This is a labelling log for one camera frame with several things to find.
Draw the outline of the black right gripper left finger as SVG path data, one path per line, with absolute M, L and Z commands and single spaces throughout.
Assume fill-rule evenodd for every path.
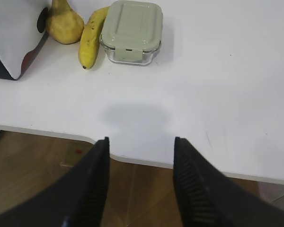
M 92 149 L 62 178 L 0 214 L 0 227 L 98 227 L 110 175 L 109 138 Z

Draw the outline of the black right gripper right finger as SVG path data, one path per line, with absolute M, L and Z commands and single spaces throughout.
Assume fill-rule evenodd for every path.
M 185 138 L 175 138 L 173 185 L 185 227 L 284 227 L 284 211 L 226 177 Z

